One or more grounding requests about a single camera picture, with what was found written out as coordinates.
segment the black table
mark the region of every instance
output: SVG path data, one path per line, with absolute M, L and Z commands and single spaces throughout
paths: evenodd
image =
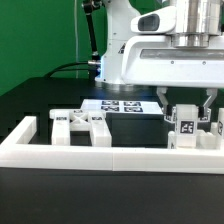
M 173 104 L 206 98 L 199 89 L 172 88 L 167 96 Z M 50 144 L 49 110 L 80 108 L 83 99 L 158 101 L 155 88 L 119 93 L 88 80 L 29 79 L 0 97 L 0 141 L 35 115 L 32 143 Z M 213 120 L 223 102 L 220 92 Z M 125 147 L 165 148 L 173 128 L 161 115 L 107 114 L 107 123 L 113 146 Z M 90 145 L 88 133 L 72 139 Z M 223 223 L 223 189 L 222 175 L 0 168 L 0 223 Z

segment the white plastic frame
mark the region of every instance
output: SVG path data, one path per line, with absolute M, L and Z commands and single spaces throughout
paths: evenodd
M 20 123 L 17 130 L 28 130 L 25 126 L 21 128 L 23 123 Z M 0 145 L 0 167 L 224 174 L 223 150 L 178 151 L 16 143 L 10 144 L 6 139 Z

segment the green wall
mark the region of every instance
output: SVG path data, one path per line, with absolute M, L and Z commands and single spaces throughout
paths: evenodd
M 91 55 L 87 24 L 82 0 L 77 1 L 79 59 L 87 60 Z M 130 2 L 141 13 L 159 7 L 152 0 Z M 74 0 L 0 0 L 0 5 L 0 95 L 28 78 L 75 61 Z M 105 9 L 94 13 L 101 54 L 106 49 L 105 16 Z M 63 75 L 75 77 L 74 73 Z

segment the black cable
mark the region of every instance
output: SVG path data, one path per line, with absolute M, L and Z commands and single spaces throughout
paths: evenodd
M 73 62 L 73 63 L 61 65 L 53 69 L 52 71 L 48 72 L 47 74 L 45 74 L 44 78 L 50 78 L 55 72 L 62 70 L 63 68 L 68 68 L 68 67 L 77 66 L 77 65 L 88 65 L 88 62 Z
M 72 72 L 72 71 L 96 71 L 96 69 L 88 69 L 88 68 L 77 68 L 77 69 L 59 69 L 55 70 L 53 73 L 51 73 L 50 76 L 47 78 L 50 78 L 54 73 L 56 72 Z

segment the white cable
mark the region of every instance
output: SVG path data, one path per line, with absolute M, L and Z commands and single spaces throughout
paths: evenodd
M 78 7 L 77 7 L 77 3 L 78 0 L 75 0 L 74 2 L 74 22 L 75 22 L 75 58 L 76 58 L 76 62 L 79 61 L 79 35 L 78 35 Z M 79 78 L 79 71 L 76 71 L 76 78 Z

